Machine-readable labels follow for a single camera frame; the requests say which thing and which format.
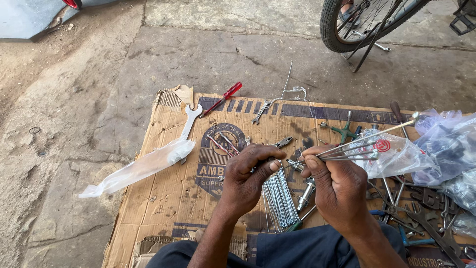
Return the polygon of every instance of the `dirt floor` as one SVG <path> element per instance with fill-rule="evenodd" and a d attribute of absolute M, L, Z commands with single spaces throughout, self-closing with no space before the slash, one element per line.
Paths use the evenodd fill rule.
<path fill-rule="evenodd" d="M 163 88 L 223 93 L 239 80 L 238 95 L 270 98 L 293 61 L 289 87 L 305 87 L 311 101 L 476 110 L 476 35 L 448 32 L 451 1 L 431 2 L 387 37 L 392 52 L 372 50 L 357 74 L 322 44 L 317 20 L 237 10 L 247 19 L 234 21 L 220 4 L 207 20 L 206 2 L 114 2 L 81 11 L 38 43 L 0 43 L 1 264 L 100 266 L 122 193 L 78 194 L 133 160 Z M 315 5 L 296 13 L 315 18 Z M 287 20 L 272 24 L 283 16 L 295 31 Z"/>

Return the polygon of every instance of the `wooden-handled tool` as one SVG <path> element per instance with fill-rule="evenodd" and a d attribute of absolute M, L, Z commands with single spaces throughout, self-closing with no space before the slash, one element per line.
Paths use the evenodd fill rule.
<path fill-rule="evenodd" d="M 402 113 L 400 112 L 400 106 L 398 106 L 398 102 L 392 101 L 390 103 L 390 108 L 392 109 L 392 112 L 395 114 L 395 117 L 397 118 L 398 123 L 403 124 L 403 116 Z M 402 127 L 403 130 L 403 135 L 405 135 L 405 138 L 408 139 L 408 134 L 407 131 L 405 130 L 405 127 Z"/>

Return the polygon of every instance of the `red screwdriver handle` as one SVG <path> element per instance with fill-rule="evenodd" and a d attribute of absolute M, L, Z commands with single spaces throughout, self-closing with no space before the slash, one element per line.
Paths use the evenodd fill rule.
<path fill-rule="evenodd" d="M 223 98 L 228 99 L 229 97 L 231 97 L 235 92 L 238 91 L 238 89 L 240 89 L 241 87 L 243 86 L 243 84 L 241 82 L 238 82 L 236 83 L 234 86 L 230 87 L 230 89 L 228 89 L 224 94 L 223 94 Z"/>

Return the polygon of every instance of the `red screwdriver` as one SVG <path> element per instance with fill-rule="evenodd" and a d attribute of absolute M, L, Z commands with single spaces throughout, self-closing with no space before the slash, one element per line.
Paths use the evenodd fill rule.
<path fill-rule="evenodd" d="M 212 105 L 208 110 L 206 110 L 204 113 L 202 113 L 199 118 L 204 117 L 206 114 L 208 114 L 211 110 L 213 110 L 215 107 L 217 107 L 221 102 L 227 100 L 229 97 L 231 97 L 235 92 L 238 91 L 243 85 L 241 82 L 236 83 L 234 86 L 230 87 L 225 93 L 223 93 L 223 98 L 219 101 L 217 101 L 214 105 Z"/>

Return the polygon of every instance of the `blue tool handle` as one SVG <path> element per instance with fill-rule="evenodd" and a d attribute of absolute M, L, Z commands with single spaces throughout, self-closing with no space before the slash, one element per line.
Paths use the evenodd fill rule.
<path fill-rule="evenodd" d="M 369 210 L 371 215 L 385 216 L 385 212 L 382 210 Z"/>

